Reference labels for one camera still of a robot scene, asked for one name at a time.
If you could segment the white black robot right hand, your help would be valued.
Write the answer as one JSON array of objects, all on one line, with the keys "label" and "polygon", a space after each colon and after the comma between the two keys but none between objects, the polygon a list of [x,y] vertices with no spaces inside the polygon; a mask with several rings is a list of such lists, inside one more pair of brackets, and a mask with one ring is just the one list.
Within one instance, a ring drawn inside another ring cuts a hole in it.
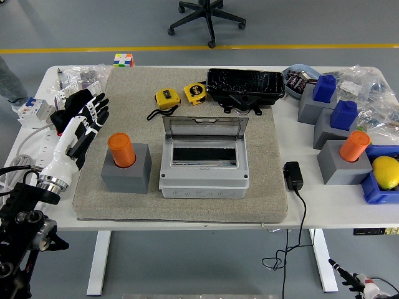
[{"label": "white black robot right hand", "polygon": [[381,291],[371,278],[362,273],[350,273],[343,269],[336,261],[329,259],[329,264],[343,278],[342,284],[349,287],[351,292],[357,292],[356,298],[398,298],[398,294],[389,295]]}]

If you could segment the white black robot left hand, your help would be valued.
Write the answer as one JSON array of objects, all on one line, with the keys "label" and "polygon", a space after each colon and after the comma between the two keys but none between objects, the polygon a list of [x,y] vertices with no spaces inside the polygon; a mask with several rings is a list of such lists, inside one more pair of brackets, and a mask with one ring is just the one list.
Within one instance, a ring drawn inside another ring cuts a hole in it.
[{"label": "white black robot left hand", "polygon": [[64,108],[50,116],[60,136],[53,159],[39,176],[38,185],[66,189],[72,176],[81,170],[87,150],[109,116],[109,99],[104,93],[93,96],[80,90],[67,98]]}]

